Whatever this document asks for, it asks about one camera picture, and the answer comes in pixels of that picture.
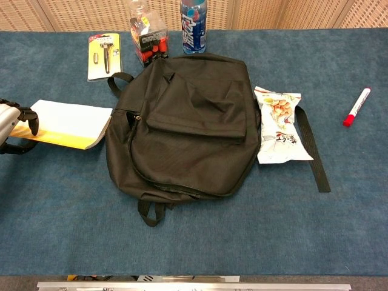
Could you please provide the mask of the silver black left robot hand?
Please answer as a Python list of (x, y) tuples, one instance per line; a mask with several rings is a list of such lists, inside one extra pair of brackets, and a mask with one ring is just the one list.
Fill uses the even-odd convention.
[(1, 99), (1, 154), (22, 155), (37, 145), (37, 141), (30, 140), (23, 145), (8, 144), (6, 140), (19, 121), (27, 121), (33, 136), (39, 130), (38, 114), (30, 107), (21, 107), (17, 102)]

